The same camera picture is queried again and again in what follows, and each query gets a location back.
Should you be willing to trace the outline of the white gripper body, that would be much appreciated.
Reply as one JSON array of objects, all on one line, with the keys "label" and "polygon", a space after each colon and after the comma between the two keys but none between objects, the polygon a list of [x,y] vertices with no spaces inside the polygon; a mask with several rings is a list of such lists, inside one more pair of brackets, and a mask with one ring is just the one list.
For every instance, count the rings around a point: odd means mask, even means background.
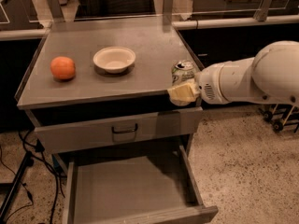
[{"label": "white gripper body", "polygon": [[211,105],[226,105],[229,101],[221,92],[221,70],[224,63],[212,64],[195,75],[201,98]]}]

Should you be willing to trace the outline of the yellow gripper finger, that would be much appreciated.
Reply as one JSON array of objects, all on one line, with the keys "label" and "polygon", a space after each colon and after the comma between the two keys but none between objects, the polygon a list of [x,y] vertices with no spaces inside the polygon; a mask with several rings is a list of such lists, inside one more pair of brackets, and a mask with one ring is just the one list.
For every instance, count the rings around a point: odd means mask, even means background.
[{"label": "yellow gripper finger", "polygon": [[198,84],[194,79],[174,85],[167,92],[172,102],[180,104],[194,102],[200,95]]}]

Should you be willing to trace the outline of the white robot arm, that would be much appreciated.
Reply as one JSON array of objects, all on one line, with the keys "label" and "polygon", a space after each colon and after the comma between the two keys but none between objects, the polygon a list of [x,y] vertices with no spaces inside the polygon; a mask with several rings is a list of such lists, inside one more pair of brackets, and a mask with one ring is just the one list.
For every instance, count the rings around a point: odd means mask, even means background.
[{"label": "white robot arm", "polygon": [[252,58],[215,63],[168,90],[175,105],[250,102],[299,106],[299,43],[278,41]]}]

